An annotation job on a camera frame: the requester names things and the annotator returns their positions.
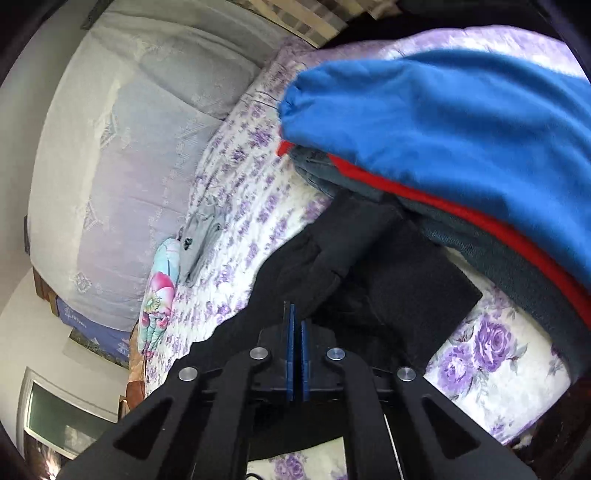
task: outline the blue fabric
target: blue fabric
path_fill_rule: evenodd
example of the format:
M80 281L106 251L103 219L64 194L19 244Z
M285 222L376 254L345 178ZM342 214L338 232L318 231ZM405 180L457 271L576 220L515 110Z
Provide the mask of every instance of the blue fabric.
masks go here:
M125 362L129 361L130 332L95 323L69 307L60 297L57 298L57 311L63 323L74 327L101 350Z
M591 86L468 50L300 73L283 137L505 221L591 290Z

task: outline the black fabric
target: black fabric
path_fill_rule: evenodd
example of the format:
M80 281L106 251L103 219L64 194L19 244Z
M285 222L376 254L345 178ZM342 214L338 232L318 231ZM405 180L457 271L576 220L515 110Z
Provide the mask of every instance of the black fabric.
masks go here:
M508 25L553 38L556 30L534 8L523 5L461 5L420 14L403 13L375 20L363 13L328 41L322 49L365 40L399 40L434 28L468 28Z
M314 318L333 328L339 345L371 365L389 365L382 364L388 360L377 345L381 339L388 352L400 352L424 373L433 354L481 296L410 220L400 219L372 245ZM359 335L363 332L365 339ZM368 332L374 337L367 337Z
M311 315L399 218L398 207L343 192L315 223L261 265L246 308L219 325L208 340L191 346L197 365L220 368L232 355L251 349L261 329L281 323L285 301L297 306L300 318Z
M480 297L400 205L343 192L263 263L248 306L195 343L191 354L201 369L222 367L256 345L261 329L281 323L285 301L300 319L326 302L313 320L333 330L342 346L370 363L400 350L424 371Z

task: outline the floral pillow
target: floral pillow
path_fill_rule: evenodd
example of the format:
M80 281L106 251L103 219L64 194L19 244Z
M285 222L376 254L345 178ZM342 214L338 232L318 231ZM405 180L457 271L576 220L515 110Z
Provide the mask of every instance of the floral pillow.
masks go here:
M138 351L151 358L164 334L173 306L180 266L180 242L168 238L156 250L138 325Z

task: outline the dark gray fabric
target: dark gray fabric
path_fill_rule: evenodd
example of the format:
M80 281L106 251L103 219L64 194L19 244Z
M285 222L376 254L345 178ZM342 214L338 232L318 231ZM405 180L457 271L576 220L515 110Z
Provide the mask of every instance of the dark gray fabric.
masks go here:
M181 237L181 285L193 287L207 253L222 233L225 215L212 199L206 199L191 215Z
M359 181L343 177L332 164L328 155L314 148L296 145L290 151L290 159L294 163L295 171L302 178L331 198L342 189L359 193L372 200L379 201L384 196L380 190Z

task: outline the red stripe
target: red stripe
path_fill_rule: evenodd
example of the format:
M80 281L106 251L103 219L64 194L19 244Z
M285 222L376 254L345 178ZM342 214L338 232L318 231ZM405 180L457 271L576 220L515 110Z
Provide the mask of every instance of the red stripe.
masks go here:
M395 193L401 197L432 205L476 225L478 228L498 238L508 247L519 253L540 269L540 271L564 294L583 321L591 327L591 296L570 274L558 265L548 254L540 250L513 227L484 213L458 205L428 193L406 187L392 180L373 175L342 158L329 154L329 158L339 171L350 179L362 181L376 189Z

